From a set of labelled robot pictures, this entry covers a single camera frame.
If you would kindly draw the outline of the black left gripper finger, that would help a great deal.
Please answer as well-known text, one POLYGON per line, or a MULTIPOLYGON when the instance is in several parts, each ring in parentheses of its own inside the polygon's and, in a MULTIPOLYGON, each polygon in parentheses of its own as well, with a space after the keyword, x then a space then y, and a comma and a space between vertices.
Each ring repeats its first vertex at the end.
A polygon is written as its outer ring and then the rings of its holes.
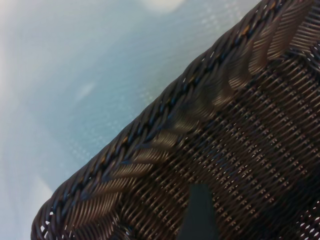
POLYGON ((212 194, 207 185, 191 185, 187 210, 177 238, 179 240, 216 240, 218 238, 212 194))

